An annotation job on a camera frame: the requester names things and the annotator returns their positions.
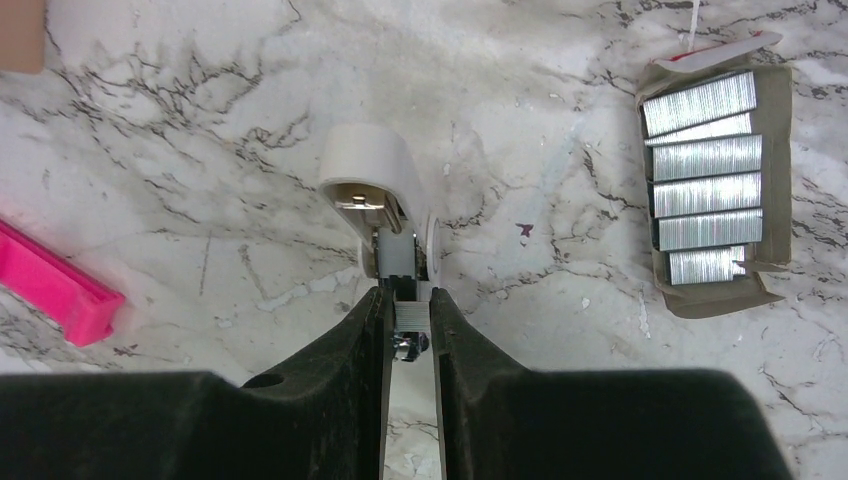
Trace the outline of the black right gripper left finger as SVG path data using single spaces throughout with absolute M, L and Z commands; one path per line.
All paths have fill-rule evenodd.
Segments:
M 207 371 L 5 375 L 5 479 L 379 479 L 393 294 L 235 386 Z

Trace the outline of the white eraser block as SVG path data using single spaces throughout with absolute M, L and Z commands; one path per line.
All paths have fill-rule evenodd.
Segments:
M 319 163 L 319 193 L 359 237 L 365 275 L 439 285 L 440 222 L 404 139 L 378 125 L 336 125 Z

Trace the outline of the silver staple strip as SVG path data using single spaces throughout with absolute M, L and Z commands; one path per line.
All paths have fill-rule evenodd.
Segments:
M 431 331 L 430 307 L 424 301 L 396 301 L 394 303 L 395 330 L 401 333 L 429 333 Z

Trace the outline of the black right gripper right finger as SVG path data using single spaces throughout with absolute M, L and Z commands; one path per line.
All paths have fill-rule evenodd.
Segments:
M 534 371 L 429 302 L 446 479 L 788 479 L 753 396 L 709 369 Z

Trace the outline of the staple tray with staples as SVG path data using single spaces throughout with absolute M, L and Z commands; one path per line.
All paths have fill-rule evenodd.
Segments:
M 777 300 L 792 259 L 792 72 L 756 63 L 759 31 L 651 61 L 636 94 L 653 274 L 667 309 L 703 319 Z

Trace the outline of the red white staple box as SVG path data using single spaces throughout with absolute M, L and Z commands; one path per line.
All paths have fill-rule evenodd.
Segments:
M 45 0 L 1 0 L 1 70 L 38 74 L 45 63 Z

